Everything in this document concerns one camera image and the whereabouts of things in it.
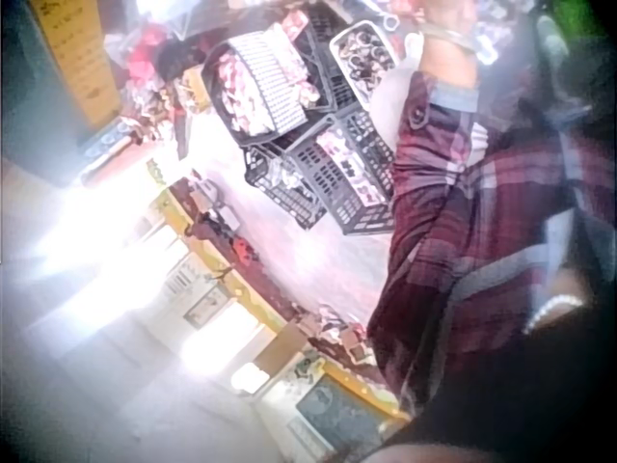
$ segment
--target plaid shirt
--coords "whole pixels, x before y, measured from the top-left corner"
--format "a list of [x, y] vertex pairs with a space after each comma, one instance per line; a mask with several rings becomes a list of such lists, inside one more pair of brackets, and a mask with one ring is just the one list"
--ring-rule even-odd
[[572, 210], [598, 225], [614, 278], [614, 154], [556, 131], [498, 149], [487, 127], [470, 166], [476, 106], [477, 92], [417, 72], [399, 126], [389, 276], [368, 335], [411, 414], [444, 374], [522, 335], [550, 297]]

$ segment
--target chalkboard sign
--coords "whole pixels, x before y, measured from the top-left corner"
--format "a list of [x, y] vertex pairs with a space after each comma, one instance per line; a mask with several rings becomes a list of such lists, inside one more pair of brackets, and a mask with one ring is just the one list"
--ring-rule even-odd
[[324, 375], [298, 402], [298, 411], [336, 450], [353, 447], [347, 462], [360, 461], [381, 444], [379, 425], [388, 416]]

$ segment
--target floor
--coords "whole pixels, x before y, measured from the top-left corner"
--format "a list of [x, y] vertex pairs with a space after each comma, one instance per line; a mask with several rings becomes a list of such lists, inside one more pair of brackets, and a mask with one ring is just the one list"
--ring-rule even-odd
[[303, 231], [246, 183], [242, 151], [214, 114], [194, 118], [189, 157], [200, 175], [219, 185], [242, 222], [241, 234], [292, 299], [312, 311], [328, 304], [368, 322], [386, 280], [389, 234], [344, 236], [329, 214]]

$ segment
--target sign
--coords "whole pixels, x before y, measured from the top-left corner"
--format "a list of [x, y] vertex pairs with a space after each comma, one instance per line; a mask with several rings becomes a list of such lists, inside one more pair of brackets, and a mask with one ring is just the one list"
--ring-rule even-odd
[[51, 53], [92, 128], [121, 109], [96, 0], [30, 0]]

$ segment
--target person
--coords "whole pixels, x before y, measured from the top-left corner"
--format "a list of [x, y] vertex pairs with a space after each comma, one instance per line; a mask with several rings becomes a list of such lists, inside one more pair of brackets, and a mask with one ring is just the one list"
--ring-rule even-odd
[[[476, 20], [473, 0], [423, 7], [459, 36]], [[488, 146], [470, 165], [478, 74], [460, 43], [424, 35], [392, 167], [389, 274], [367, 328], [414, 420], [367, 463], [530, 461], [608, 365], [613, 141], [527, 95], [535, 113], [507, 130], [483, 121]]]

